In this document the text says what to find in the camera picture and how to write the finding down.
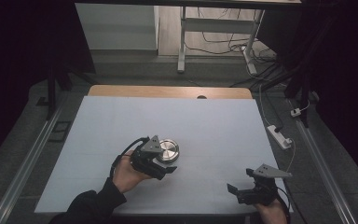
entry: person's left hand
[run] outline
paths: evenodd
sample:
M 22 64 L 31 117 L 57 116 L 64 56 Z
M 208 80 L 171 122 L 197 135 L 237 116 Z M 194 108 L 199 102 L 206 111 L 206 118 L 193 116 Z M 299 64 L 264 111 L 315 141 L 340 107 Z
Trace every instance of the person's left hand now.
M 130 164 L 132 150 L 128 151 L 118 163 L 113 175 L 113 183 L 121 193 L 125 193 L 135 188 L 141 181 L 150 179 L 149 175 L 138 172 Z

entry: metal lid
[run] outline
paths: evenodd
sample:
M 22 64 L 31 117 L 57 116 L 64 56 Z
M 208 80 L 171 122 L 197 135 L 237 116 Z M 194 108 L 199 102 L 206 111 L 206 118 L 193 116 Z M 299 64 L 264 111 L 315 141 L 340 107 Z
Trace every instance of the metal lid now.
M 171 139 L 163 139 L 159 141 L 162 152 L 157 156 L 157 160 L 161 163 L 173 163 L 179 158 L 179 146 Z

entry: white board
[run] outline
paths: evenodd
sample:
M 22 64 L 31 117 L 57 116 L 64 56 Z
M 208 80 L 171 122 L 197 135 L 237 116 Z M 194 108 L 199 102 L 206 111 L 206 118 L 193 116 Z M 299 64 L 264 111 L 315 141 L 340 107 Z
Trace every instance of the white board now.
M 251 189 L 246 168 L 277 168 L 255 100 L 86 96 L 35 211 L 64 212 L 77 194 L 101 190 L 116 156 L 155 134 L 179 145 L 178 168 L 161 181 L 143 181 L 114 213 L 254 212 L 238 204 L 227 183 Z M 277 185 L 284 189 L 280 179 Z

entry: white power strip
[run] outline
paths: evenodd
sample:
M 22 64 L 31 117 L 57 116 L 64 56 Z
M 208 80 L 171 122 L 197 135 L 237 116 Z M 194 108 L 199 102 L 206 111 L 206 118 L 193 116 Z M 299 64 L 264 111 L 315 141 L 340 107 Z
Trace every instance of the white power strip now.
M 282 149 L 287 149 L 291 147 L 290 144 L 292 144 L 292 140 L 290 138 L 284 138 L 281 132 L 275 133 L 275 125 L 270 125 L 267 127 L 267 130 L 269 130 L 269 133 L 275 138 L 275 141 L 279 144 L 279 146 Z

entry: metal desk leg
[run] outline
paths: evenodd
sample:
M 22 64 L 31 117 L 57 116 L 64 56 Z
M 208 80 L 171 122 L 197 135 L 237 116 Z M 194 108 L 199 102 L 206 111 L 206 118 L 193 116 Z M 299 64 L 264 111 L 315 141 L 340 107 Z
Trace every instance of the metal desk leg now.
M 178 57 L 178 73 L 185 72 L 185 31 L 186 31 L 186 7 L 181 7 L 181 35 Z
M 252 62 L 251 50 L 252 50 L 252 45 L 255 42 L 255 36 L 257 34 L 258 27 L 260 26 L 260 22 L 261 22 L 261 18 L 263 17 L 263 14 L 264 14 L 264 10 L 258 11 L 258 13 L 255 17 L 255 23 L 253 25 L 251 35 L 249 36 L 248 44 L 247 44 L 245 50 L 242 52 L 243 56 L 245 57 L 245 61 L 246 61 L 246 64 L 249 68 L 249 72 L 251 75 L 257 74 L 257 71 L 255 70 L 255 65 Z

